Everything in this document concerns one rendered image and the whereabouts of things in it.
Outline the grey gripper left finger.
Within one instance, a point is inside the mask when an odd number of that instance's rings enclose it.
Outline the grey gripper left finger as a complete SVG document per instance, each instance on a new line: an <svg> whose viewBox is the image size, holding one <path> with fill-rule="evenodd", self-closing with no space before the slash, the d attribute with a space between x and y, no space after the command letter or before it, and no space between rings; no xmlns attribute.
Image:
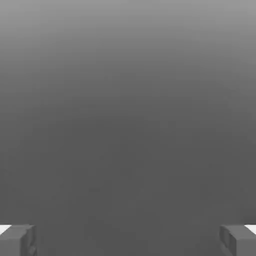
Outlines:
<svg viewBox="0 0 256 256"><path fill-rule="evenodd" d="M37 227L0 224L0 256L38 256Z"/></svg>

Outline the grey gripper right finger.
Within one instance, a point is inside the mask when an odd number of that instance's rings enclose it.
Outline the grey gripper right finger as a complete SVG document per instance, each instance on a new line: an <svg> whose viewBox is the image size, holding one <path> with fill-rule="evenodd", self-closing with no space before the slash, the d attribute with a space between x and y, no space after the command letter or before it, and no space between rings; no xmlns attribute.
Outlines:
<svg viewBox="0 0 256 256"><path fill-rule="evenodd" d="M221 225L218 236L225 256L256 256L256 224Z"/></svg>

